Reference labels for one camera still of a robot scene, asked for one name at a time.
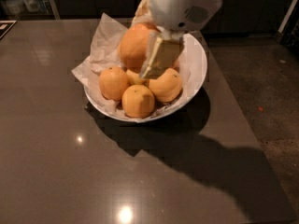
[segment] glossy tabletop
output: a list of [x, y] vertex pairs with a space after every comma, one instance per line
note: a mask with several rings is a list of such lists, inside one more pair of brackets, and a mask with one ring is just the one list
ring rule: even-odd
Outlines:
[[296, 216], [221, 71], [164, 119], [94, 110], [71, 71], [98, 20], [18, 21], [0, 40], [1, 224], [289, 223]]

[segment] white bowl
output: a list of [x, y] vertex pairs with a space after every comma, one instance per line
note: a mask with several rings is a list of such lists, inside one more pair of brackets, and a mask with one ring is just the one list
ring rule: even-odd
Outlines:
[[114, 114], [107, 113], [102, 105], [94, 101], [88, 90], [85, 88], [85, 93], [91, 104], [102, 114], [113, 119], [126, 121], [126, 122], [149, 122], [156, 119], [161, 119], [169, 116], [185, 106], [200, 90], [202, 87], [207, 70], [206, 53], [198, 40], [190, 34], [183, 36], [185, 48], [180, 54], [179, 60], [179, 73], [182, 76], [183, 90], [179, 98], [168, 105], [163, 111], [155, 112], [153, 116], [143, 119], [135, 119], [126, 117], [121, 105], [118, 106], [117, 112]]

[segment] floor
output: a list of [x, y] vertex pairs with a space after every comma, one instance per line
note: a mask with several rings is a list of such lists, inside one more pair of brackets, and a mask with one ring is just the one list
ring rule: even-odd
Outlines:
[[299, 57], [270, 35], [206, 42], [299, 217]]

